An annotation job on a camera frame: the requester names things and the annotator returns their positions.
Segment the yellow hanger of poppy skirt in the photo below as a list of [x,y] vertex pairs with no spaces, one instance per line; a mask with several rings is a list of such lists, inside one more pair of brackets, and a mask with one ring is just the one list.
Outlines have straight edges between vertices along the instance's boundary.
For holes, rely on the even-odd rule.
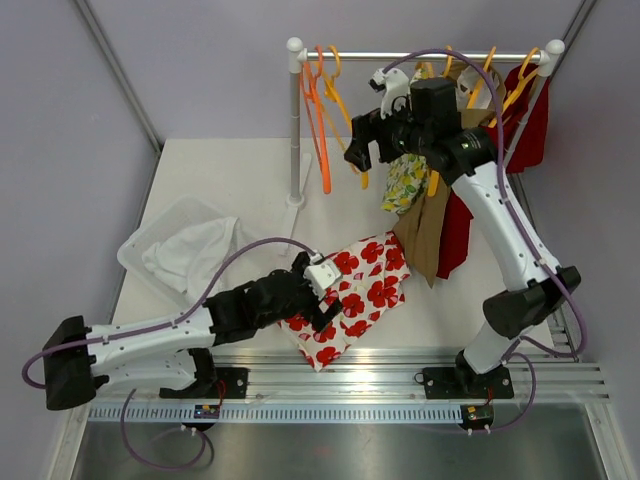
[[[344,120],[344,123],[348,128],[349,133],[352,133],[351,116],[349,115],[349,111],[346,108],[344,100],[342,99],[342,96],[340,95],[336,87],[336,80],[341,76],[341,73],[342,73],[340,54],[335,45],[328,45],[327,49],[330,53],[333,54],[335,69],[334,69],[334,72],[331,74],[328,74],[326,72],[322,73],[322,78],[323,78],[324,88],[325,88],[324,95],[327,100],[334,103],[338,107],[342,115],[342,118]],[[338,133],[337,127],[333,123],[333,120],[331,119],[328,111],[325,111],[325,113],[327,115],[327,121],[329,123],[331,131],[334,134],[335,139],[337,140],[341,150],[343,152],[346,152],[346,149],[347,149],[346,143],[342,139],[341,135]]]

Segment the red poppy skirt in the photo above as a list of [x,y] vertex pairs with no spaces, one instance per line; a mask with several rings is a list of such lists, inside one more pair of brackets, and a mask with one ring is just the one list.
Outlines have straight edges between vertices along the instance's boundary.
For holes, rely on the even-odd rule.
[[327,290],[321,307],[340,301],[342,311],[320,333],[301,315],[278,323],[316,372],[344,354],[384,313],[405,302],[402,282],[411,276],[403,248],[391,231],[357,241],[329,258],[342,279]]

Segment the lemon print skirt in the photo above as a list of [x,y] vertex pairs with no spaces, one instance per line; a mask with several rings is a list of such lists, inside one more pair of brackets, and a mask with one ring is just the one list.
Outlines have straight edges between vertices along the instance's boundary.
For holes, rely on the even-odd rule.
[[402,215],[425,192],[429,168],[423,156],[404,154],[390,164],[381,209]]

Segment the orange hanger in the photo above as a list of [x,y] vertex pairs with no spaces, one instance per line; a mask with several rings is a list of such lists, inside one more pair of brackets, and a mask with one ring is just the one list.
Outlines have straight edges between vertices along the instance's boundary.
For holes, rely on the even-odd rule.
[[312,140],[322,177],[323,193],[330,194],[332,191],[332,184],[326,134],[324,129],[323,104],[319,98],[317,87],[318,79],[324,73],[323,48],[316,45],[315,51],[318,55],[316,70],[312,70],[311,62],[309,60],[304,61],[302,65],[301,87],[307,118],[311,129]]

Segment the yellow hanger of lemon skirt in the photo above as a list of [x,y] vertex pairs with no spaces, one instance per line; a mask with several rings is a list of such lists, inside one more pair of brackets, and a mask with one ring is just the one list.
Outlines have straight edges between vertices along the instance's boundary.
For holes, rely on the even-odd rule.
[[[440,77],[446,78],[449,75],[453,61],[449,56],[446,57],[446,64]],[[436,77],[434,67],[431,62],[420,61],[417,63],[414,71],[414,77],[416,79],[431,79]],[[440,181],[440,175],[438,172],[429,168],[429,181],[427,186],[427,196],[434,197],[438,191],[438,185]]]

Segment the yellow hanger of tan skirt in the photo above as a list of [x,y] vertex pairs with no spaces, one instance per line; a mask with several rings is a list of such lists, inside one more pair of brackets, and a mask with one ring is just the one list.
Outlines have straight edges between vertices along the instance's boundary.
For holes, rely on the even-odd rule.
[[[491,63],[493,60],[493,57],[496,53],[497,47],[493,46],[491,48],[491,50],[489,51],[489,53],[486,56],[484,65],[483,65],[483,72],[485,74],[488,74],[490,71],[490,67],[491,67]],[[484,81],[483,77],[480,76],[479,79],[476,81],[475,86],[473,87],[473,89],[471,90],[470,96],[469,96],[469,100],[467,103],[467,108],[468,109],[472,109],[476,103],[476,100],[478,99],[480,92],[482,90],[482,87],[486,85],[486,82]]]

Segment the tan corduroy skirt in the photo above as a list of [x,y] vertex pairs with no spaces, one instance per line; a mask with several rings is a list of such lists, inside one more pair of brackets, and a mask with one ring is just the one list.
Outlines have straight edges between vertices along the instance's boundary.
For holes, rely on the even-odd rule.
[[[479,79],[474,68],[463,62],[452,63],[447,80],[455,86],[457,108],[461,113],[464,128],[487,127],[495,119],[495,107],[491,95],[483,86],[472,109],[467,108],[471,90]],[[438,191],[434,197],[427,196],[427,187],[393,227],[393,232],[404,249],[407,263],[423,275],[432,286],[438,271],[440,237],[445,210],[450,193],[453,192],[440,179]]]

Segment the white skirt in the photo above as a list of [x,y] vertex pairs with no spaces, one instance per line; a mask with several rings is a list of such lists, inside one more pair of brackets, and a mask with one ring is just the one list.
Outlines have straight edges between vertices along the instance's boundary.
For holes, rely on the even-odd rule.
[[205,291],[223,262],[236,250],[237,217],[188,226],[143,254],[145,269],[189,305]]

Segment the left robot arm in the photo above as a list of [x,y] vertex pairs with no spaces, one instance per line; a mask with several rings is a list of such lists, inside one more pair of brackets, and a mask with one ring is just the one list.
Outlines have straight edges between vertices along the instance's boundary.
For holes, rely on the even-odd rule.
[[212,395],[218,380],[212,348],[295,316],[324,331],[342,310],[339,301],[326,300],[341,278],[333,260],[301,252],[290,269],[221,291],[184,320],[89,327],[81,316],[67,318],[43,348],[46,407],[68,410],[132,389],[171,399]]

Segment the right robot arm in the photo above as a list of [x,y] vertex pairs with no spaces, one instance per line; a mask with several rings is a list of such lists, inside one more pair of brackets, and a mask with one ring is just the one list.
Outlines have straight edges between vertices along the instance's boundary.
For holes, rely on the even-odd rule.
[[476,396],[496,378],[517,341],[563,305],[580,274],[561,266],[538,237],[507,186],[501,151],[489,134],[463,127],[452,83],[411,82],[394,70],[376,73],[370,85],[382,93],[382,102],[353,118],[345,160],[369,170],[370,143],[377,144],[383,163],[404,154],[424,157],[479,222],[500,268],[505,289],[483,302],[485,322],[450,374],[462,395]]

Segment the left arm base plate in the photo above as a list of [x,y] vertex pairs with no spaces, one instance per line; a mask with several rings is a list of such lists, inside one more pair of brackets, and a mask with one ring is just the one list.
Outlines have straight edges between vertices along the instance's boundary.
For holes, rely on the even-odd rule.
[[240,367],[219,367],[197,373],[195,381],[182,390],[161,388],[161,399],[243,400],[246,398],[249,370]]

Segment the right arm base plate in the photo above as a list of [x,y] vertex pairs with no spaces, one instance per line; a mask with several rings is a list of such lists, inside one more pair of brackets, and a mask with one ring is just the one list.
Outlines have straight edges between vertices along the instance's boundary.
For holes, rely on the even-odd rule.
[[457,367],[425,367],[417,374],[428,400],[509,400],[514,398],[510,372],[498,367],[475,374]]

